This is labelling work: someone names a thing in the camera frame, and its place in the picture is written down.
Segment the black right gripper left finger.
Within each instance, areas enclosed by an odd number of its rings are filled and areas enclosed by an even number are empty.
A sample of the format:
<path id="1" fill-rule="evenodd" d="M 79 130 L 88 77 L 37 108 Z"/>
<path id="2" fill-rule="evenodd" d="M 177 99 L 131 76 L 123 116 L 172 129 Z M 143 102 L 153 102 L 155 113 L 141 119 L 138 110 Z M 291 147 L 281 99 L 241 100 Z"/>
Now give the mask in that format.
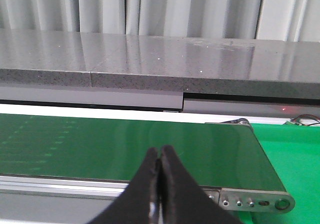
<path id="1" fill-rule="evenodd" d="M 89 223 L 157 224 L 160 215 L 159 171 L 158 152 L 156 148 L 149 148 L 125 190 Z"/>

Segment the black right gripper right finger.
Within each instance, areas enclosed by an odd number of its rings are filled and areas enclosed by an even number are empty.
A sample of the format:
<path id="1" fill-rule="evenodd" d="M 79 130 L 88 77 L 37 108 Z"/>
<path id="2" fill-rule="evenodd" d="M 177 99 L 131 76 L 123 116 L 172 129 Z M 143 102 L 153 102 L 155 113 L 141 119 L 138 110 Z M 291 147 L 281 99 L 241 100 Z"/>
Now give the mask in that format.
<path id="1" fill-rule="evenodd" d="M 161 202 L 165 224 L 240 224 L 219 207 L 183 166 L 173 146 L 161 148 Z"/>

